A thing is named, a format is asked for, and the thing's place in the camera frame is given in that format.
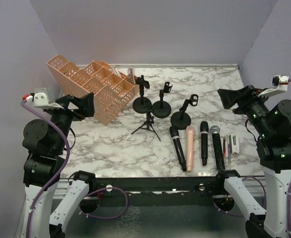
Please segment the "black tripod mic stand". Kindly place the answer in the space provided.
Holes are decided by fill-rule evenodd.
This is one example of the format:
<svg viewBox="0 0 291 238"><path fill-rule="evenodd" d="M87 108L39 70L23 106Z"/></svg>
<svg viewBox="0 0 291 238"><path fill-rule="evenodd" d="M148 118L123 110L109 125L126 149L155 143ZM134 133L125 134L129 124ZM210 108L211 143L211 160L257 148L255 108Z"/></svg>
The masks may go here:
<svg viewBox="0 0 291 238"><path fill-rule="evenodd" d="M158 140L161 141L159 135L157 134L157 132L153 128L153 124L154 124L154 116L152 115L153 111L154 111L153 109L148 109L146 111L146 120L144 121L144 123L141 126L139 126L131 134L134 134L138 130L142 129L142 130L153 132L156 135L156 137L158 138Z"/></svg>

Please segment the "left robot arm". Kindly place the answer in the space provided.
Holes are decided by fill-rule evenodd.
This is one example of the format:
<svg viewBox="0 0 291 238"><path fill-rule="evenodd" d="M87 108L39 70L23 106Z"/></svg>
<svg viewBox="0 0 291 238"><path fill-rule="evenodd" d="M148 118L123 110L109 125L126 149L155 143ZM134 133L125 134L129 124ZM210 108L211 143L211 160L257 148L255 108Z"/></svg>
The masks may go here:
<svg viewBox="0 0 291 238"><path fill-rule="evenodd" d="M81 98L66 95L50 103L45 92L25 95L21 106L38 116L23 131L28 150L23 183L26 211L21 237L63 238L69 220L83 198L97 188L94 173L78 171L70 190L55 211L52 203L60 174L70 156L67 136L74 121L94 116L94 94Z"/></svg>

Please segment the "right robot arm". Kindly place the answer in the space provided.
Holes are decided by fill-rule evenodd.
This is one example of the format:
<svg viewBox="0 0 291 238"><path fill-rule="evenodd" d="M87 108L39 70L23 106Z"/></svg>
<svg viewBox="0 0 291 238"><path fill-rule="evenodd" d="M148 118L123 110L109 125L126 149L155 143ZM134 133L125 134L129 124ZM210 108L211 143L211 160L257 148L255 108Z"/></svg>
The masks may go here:
<svg viewBox="0 0 291 238"><path fill-rule="evenodd" d="M249 238L291 238L291 100L281 100L268 110L264 91L252 85L218 89L218 94L225 109L237 104L233 113L246 115L259 133L256 146L266 181L266 208L235 170L220 170L218 186L242 212Z"/></svg>

